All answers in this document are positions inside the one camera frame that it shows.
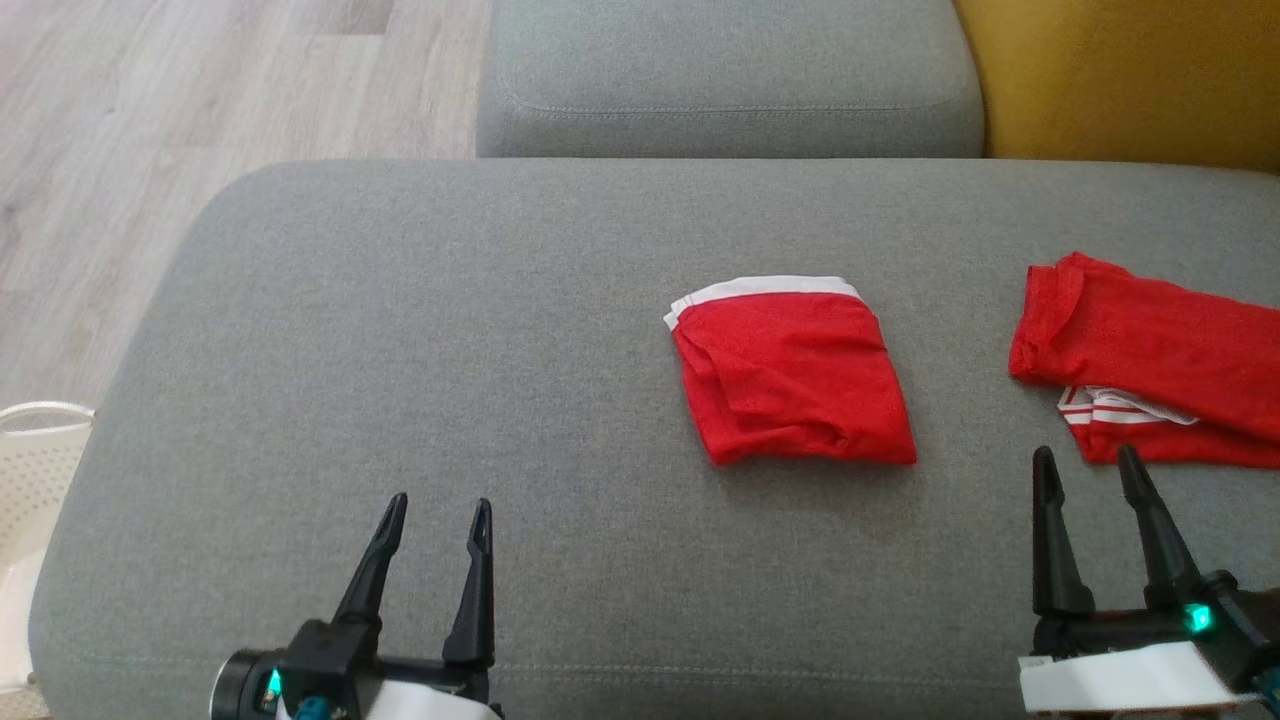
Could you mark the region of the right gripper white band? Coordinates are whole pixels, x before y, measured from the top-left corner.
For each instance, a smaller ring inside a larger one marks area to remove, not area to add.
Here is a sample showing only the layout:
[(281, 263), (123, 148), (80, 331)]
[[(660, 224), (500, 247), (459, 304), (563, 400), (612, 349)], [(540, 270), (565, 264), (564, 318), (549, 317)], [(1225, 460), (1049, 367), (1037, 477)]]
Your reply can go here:
[(1196, 641), (1213, 629), (1198, 603), (1202, 574), (1137, 448), (1117, 452), (1123, 493), (1146, 562), (1146, 607), (1093, 612), (1068, 533), (1065, 493), (1050, 447), (1032, 460), (1032, 652), (1019, 660), (1033, 716), (1210, 715), (1242, 703)]

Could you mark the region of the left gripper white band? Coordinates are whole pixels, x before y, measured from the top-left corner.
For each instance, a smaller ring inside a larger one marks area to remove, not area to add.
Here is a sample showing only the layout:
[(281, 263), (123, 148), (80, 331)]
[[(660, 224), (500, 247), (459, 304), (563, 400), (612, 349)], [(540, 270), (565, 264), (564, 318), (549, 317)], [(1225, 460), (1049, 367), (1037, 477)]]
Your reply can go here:
[[(381, 628), (387, 574), (404, 529), (408, 496), (390, 497), (346, 592), (333, 624)], [(477, 501), (466, 539), (468, 570), (442, 659), (383, 659), (379, 680), (361, 719), (503, 719), (490, 701), (489, 670), (495, 662), (493, 516), (488, 498)]]

